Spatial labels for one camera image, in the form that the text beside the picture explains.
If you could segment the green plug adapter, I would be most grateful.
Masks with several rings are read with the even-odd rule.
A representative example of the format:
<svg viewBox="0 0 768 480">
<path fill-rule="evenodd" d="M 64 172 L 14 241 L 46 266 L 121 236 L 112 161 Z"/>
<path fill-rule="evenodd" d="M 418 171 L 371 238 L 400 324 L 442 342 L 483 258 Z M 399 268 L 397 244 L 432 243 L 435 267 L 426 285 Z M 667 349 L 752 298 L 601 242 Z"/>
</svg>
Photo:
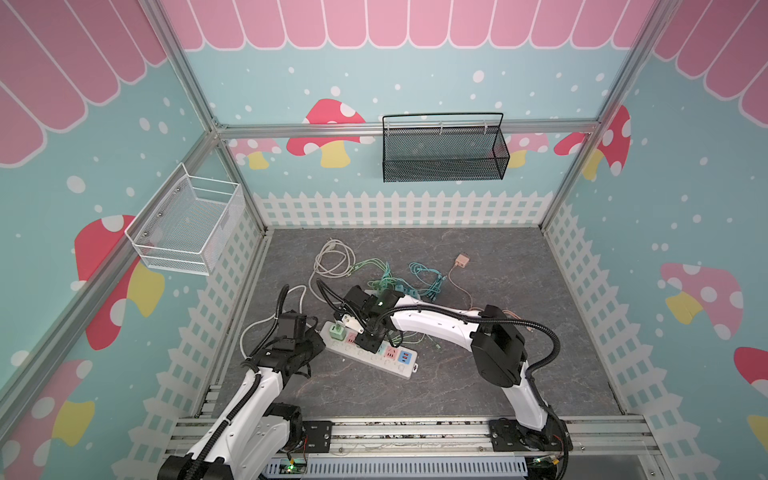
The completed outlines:
<svg viewBox="0 0 768 480">
<path fill-rule="evenodd" d="M 329 327 L 329 335 L 334 340 L 344 341 L 347 336 L 346 327 L 344 325 L 333 323 Z"/>
</svg>

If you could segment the pink plug adapter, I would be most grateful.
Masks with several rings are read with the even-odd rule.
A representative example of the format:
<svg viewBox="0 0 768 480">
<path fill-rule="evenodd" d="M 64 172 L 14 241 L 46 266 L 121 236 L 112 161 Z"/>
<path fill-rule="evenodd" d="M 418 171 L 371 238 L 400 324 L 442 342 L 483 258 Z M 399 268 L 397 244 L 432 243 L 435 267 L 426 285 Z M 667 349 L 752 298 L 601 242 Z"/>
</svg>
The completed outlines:
<svg viewBox="0 0 768 480">
<path fill-rule="evenodd" d="M 455 288 L 457 288 L 459 291 L 461 291 L 462 293 L 464 293 L 464 294 L 465 294 L 465 295 L 467 295 L 468 297 L 471 297 L 471 294 L 470 294 L 470 293 L 469 293 L 469 292 L 468 292 L 466 289 L 464 289 L 463 287 L 461 287 L 461 286 L 460 286 L 458 283 L 456 283 L 456 282 L 453 280 L 453 278 L 452 278 L 453 272 L 454 272 L 456 269 L 463 269 L 463 268 L 465 268 L 465 267 L 467 266 L 467 264 L 468 264 L 468 263 L 469 263 L 469 257 L 468 257 L 467 255 L 465 255 L 465 254 L 459 254 L 459 255 L 458 255 L 456 258 L 455 258 L 455 260 L 454 260 L 454 264 L 453 264 L 453 266 L 451 267 L 451 269 L 449 270 L 449 272 L 447 273 L 447 275 L 446 275 L 446 278 L 448 279 L 448 281 L 449 281 L 449 282 L 450 282 L 450 283 L 451 283 L 451 284 L 452 284 L 452 285 L 453 285 Z"/>
</svg>

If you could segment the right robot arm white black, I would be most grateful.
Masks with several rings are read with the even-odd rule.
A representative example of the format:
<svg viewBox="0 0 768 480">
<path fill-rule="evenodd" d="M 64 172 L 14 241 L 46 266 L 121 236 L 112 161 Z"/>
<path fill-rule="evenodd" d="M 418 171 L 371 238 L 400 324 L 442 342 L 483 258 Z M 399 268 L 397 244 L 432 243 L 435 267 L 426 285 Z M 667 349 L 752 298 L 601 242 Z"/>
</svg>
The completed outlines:
<svg viewBox="0 0 768 480">
<path fill-rule="evenodd" d="M 392 350 L 401 358 L 407 332 L 432 336 L 469 351 L 478 374 L 499 387 L 514 411 L 502 420 L 512 432 L 514 449 L 540 451 L 528 465 L 542 479 L 562 479 L 569 466 L 573 444 L 565 422 L 541 396 L 534 373 L 559 355 L 561 342 L 549 327 L 506 314 L 486 305 L 481 310 L 460 310 L 431 304 L 386 290 L 368 294 L 360 287 L 344 296 L 324 281 L 315 282 L 316 293 L 332 310 L 334 329 L 355 333 L 352 342 L 360 351 L 378 354 Z"/>
</svg>

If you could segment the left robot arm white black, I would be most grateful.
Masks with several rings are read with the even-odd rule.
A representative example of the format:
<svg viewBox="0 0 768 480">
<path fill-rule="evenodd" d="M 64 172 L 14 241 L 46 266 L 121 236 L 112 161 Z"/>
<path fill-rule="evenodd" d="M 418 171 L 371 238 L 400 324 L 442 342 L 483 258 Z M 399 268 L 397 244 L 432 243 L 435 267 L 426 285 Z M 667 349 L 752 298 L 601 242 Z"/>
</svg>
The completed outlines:
<svg viewBox="0 0 768 480">
<path fill-rule="evenodd" d="M 325 343 L 305 314 L 284 309 L 291 290 L 284 285 L 278 294 L 270 329 L 246 355 L 246 374 L 224 412 L 186 454 L 163 462 L 159 479 L 260 479 L 276 453 L 304 448 L 300 408 L 277 398 L 291 377 L 311 374 Z"/>
</svg>

